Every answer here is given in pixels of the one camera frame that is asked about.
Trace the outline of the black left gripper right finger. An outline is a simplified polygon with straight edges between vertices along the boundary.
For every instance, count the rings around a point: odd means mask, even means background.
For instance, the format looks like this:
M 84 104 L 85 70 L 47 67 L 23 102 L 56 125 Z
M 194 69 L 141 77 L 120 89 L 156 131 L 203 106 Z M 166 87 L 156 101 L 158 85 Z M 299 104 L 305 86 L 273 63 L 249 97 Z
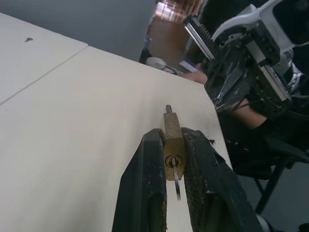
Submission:
M 199 130 L 182 128 L 184 185 L 193 232 L 263 232 L 234 172 Z

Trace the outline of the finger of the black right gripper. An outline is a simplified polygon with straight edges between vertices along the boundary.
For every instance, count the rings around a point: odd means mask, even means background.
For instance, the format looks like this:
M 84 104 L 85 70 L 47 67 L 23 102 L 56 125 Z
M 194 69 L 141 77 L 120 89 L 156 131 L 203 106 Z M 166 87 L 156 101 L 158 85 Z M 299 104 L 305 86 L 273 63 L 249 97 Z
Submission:
M 265 117 L 283 115 L 291 106 L 291 95 L 285 81 L 276 72 L 254 73 L 250 76 L 250 102 L 253 109 Z

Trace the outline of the copper-coloured clear container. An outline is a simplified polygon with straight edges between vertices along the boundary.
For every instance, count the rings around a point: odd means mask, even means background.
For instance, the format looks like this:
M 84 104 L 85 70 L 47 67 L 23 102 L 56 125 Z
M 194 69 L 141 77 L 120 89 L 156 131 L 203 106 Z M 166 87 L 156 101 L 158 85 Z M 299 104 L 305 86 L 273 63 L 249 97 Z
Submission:
M 189 15 L 198 16 L 209 0 L 156 0 L 154 17 L 181 23 Z

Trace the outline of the person in black clothes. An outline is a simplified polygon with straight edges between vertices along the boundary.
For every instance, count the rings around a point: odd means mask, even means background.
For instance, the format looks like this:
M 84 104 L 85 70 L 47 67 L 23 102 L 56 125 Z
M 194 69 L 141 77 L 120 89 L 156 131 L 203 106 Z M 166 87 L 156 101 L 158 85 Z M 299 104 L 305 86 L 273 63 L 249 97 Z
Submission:
M 202 21 L 211 33 L 249 4 L 260 7 L 268 0 L 210 0 Z M 309 153 L 309 121 L 288 116 L 269 119 L 244 99 L 242 108 L 218 114 L 234 170 L 253 170 L 253 164 L 275 155 L 265 138 L 273 138 Z

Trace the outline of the brown wooden desk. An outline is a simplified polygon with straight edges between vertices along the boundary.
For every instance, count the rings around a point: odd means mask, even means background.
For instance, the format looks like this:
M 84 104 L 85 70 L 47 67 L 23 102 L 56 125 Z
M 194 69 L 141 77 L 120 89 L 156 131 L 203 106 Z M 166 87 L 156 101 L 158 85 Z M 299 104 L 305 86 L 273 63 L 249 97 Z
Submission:
M 179 65 L 184 60 L 189 39 L 190 35 L 184 28 L 183 23 L 168 22 L 154 18 L 145 38 L 139 63 L 146 65 L 147 58 L 160 58 L 178 71 L 179 74 L 177 76 L 205 84 L 207 76 L 202 71 L 189 72 Z M 197 63 L 196 68 L 200 68 L 200 62 Z

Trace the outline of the black chair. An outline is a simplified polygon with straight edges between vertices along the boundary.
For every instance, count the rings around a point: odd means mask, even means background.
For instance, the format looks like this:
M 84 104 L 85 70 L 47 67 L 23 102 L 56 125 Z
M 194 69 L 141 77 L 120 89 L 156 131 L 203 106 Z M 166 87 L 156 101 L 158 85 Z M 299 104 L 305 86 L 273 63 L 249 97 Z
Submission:
M 258 214 L 265 209 L 285 169 L 291 169 L 297 162 L 309 164 L 309 155 L 295 146 L 269 137 L 266 137 L 265 141 L 271 156 L 261 160 L 258 166 L 259 173 L 253 176 L 261 193 L 255 208 Z

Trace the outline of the silver key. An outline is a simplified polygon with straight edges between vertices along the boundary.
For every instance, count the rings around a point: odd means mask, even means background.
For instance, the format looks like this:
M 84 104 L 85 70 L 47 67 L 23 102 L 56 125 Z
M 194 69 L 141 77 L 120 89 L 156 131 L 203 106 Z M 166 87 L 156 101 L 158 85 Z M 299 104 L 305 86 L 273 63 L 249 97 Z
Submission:
M 180 193 L 180 183 L 179 183 L 179 177 L 178 177 L 178 172 L 177 172 L 177 165 L 176 165 L 176 159 L 173 157 L 171 159 L 172 161 L 172 168 L 173 168 L 173 174 L 174 174 L 174 182 L 175 182 L 175 189 L 176 189 L 176 195 L 177 195 L 177 200 L 181 200 L 181 193 Z

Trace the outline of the brass padlock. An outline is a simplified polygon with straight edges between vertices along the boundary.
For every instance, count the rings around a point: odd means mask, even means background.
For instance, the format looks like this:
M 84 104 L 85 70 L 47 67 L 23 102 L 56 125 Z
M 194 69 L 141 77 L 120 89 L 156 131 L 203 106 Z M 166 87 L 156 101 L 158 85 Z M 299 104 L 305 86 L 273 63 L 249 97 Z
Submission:
M 166 112 L 163 114 L 161 130 L 163 131 L 166 178 L 168 181 L 175 180 L 172 162 L 172 160 L 175 159 L 177 175 L 179 180 L 181 180 L 186 166 L 185 143 L 178 116 L 176 113 L 172 112 L 170 105 L 166 105 Z

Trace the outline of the grey-white bundle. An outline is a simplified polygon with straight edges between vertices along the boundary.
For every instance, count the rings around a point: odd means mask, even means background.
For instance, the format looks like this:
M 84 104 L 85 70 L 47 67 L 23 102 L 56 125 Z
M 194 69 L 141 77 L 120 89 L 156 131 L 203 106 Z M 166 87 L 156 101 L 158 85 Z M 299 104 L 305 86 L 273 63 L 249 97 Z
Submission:
M 171 74 L 175 74 L 175 75 L 179 74 L 178 71 L 175 68 L 169 66 L 164 60 L 162 60 L 160 58 L 156 58 L 156 57 L 147 58 L 146 65 L 153 67 L 153 68 L 156 68 L 156 69 L 159 69 L 159 70 L 162 70 L 162 71 L 167 72 L 167 73 L 171 73 Z

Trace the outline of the white paper sheet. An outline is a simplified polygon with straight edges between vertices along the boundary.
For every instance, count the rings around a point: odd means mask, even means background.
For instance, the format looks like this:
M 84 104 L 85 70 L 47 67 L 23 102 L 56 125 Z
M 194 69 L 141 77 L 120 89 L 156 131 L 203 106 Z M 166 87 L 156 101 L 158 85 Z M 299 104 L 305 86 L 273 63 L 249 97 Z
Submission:
M 199 69 L 197 69 L 196 67 L 194 67 L 193 65 L 191 65 L 190 63 L 186 62 L 185 60 L 182 60 L 179 63 L 180 66 L 182 66 L 183 68 L 185 68 L 186 70 L 188 70 L 191 73 L 196 73 L 199 71 Z

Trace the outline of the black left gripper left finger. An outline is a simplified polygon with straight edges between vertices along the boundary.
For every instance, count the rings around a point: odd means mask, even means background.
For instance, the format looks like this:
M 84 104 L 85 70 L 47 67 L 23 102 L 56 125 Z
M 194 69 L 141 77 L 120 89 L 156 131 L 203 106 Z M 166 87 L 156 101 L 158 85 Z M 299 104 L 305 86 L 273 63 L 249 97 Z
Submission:
M 166 232 L 166 181 L 161 131 L 153 129 L 121 177 L 112 232 Z

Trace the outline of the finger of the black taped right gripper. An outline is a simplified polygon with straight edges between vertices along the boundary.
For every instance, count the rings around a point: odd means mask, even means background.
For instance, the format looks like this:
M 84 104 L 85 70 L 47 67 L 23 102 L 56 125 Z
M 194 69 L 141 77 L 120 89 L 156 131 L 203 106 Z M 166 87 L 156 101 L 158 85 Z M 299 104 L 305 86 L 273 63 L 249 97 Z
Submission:
M 256 78 L 255 60 L 240 46 L 221 50 L 214 60 L 203 61 L 208 80 L 205 90 L 216 112 L 231 109 L 249 93 Z

